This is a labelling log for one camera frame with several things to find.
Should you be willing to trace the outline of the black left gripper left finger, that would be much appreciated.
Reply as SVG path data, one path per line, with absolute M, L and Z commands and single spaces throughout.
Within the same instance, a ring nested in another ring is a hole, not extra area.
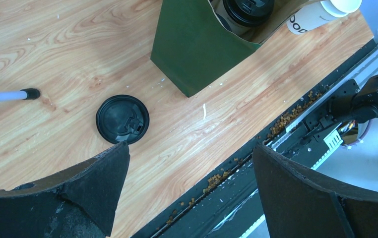
M 105 238 L 130 162 L 120 142 L 100 154 L 13 190 L 0 190 L 0 238 Z

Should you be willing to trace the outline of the black coffee cup lid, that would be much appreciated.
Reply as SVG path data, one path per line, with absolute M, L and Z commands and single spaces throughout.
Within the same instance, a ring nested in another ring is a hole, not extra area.
M 274 0 L 224 0 L 229 17 L 245 27 L 258 27 L 265 23 L 274 9 Z

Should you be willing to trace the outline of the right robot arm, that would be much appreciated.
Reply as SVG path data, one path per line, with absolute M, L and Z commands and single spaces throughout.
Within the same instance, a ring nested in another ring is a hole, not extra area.
M 327 108 L 333 120 L 339 122 L 365 123 L 378 118 L 378 75 L 369 78 L 358 93 L 329 100 Z

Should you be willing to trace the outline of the green paper bag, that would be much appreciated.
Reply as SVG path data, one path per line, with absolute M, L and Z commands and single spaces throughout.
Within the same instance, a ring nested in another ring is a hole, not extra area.
M 151 60 L 191 97 L 256 52 L 311 0 L 277 0 L 270 18 L 241 38 L 225 29 L 208 0 L 162 3 Z

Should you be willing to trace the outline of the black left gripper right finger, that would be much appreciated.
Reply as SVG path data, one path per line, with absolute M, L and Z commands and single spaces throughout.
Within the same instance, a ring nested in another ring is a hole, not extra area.
M 378 192 L 321 174 L 258 144 L 254 173 L 272 238 L 378 238 Z

